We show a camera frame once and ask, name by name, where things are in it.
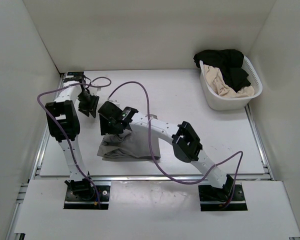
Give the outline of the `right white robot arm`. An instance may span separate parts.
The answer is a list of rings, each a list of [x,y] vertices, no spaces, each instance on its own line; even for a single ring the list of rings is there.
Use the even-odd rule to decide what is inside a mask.
[[[208,180],[212,200],[226,202],[231,197],[234,179],[207,156],[190,123],[183,121],[181,124],[172,124],[150,119],[135,108],[127,106],[122,110],[110,101],[106,101],[98,113],[105,121],[105,127],[101,127],[102,133],[122,133],[125,129],[133,132],[148,131],[152,137],[169,143],[178,160],[190,163]]]

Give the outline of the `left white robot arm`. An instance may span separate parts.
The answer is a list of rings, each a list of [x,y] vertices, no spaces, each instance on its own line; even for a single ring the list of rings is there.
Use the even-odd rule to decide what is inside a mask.
[[[64,88],[53,102],[45,104],[50,135],[59,143],[69,169],[69,180],[65,183],[73,195],[87,201],[97,202],[99,194],[85,167],[79,148],[80,121],[75,109],[87,117],[95,118],[99,97],[90,93],[85,86],[83,72],[70,72],[63,82]]]

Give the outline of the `grey trousers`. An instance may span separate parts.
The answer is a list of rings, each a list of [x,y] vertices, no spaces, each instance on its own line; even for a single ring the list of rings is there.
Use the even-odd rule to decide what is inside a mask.
[[[100,116],[100,133],[103,136],[97,155],[104,161],[147,161],[152,158],[149,136],[145,130],[132,131],[128,126],[111,125]]]

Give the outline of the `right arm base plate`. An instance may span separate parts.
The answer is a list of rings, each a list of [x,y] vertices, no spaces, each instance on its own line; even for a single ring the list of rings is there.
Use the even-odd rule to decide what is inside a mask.
[[[219,201],[217,195],[213,192],[212,187],[209,185],[199,185],[198,194],[200,201],[201,212],[216,212],[216,211],[247,211],[244,190],[241,184],[236,184],[234,188],[234,194],[231,202],[224,207],[227,202],[225,200]]]

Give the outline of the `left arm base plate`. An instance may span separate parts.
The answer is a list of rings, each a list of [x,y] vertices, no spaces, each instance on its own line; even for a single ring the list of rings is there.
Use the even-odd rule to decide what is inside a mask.
[[[63,208],[66,210],[107,210],[109,208],[111,185],[96,185],[98,197],[93,186],[85,183],[77,185],[74,190],[69,181],[65,181],[67,190],[65,193]]]

